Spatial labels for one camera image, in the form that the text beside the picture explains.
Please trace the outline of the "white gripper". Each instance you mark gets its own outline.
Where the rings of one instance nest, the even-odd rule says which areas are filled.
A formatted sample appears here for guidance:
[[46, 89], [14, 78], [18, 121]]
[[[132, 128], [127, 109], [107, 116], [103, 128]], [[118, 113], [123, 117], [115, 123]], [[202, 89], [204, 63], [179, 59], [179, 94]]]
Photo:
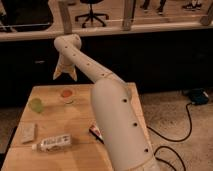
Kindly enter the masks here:
[[59, 54], [59, 66], [60, 67], [57, 66], [55, 68], [55, 71], [53, 73], [53, 80], [56, 80], [62, 74], [61, 68], [69, 68], [68, 74], [74, 81], [77, 81], [77, 73], [74, 64], [68, 57], [66, 57], [62, 53]]

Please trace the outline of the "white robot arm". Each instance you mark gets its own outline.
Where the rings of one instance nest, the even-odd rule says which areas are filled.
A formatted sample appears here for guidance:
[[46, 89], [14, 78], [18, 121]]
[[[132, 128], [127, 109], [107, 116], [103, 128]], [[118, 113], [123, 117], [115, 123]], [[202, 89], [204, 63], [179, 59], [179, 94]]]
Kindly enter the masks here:
[[59, 36], [59, 52], [53, 74], [68, 73], [77, 80], [78, 67], [93, 83], [91, 105], [114, 171], [160, 171], [142, 126], [131, 104], [131, 90], [114, 72], [80, 51], [77, 34]]

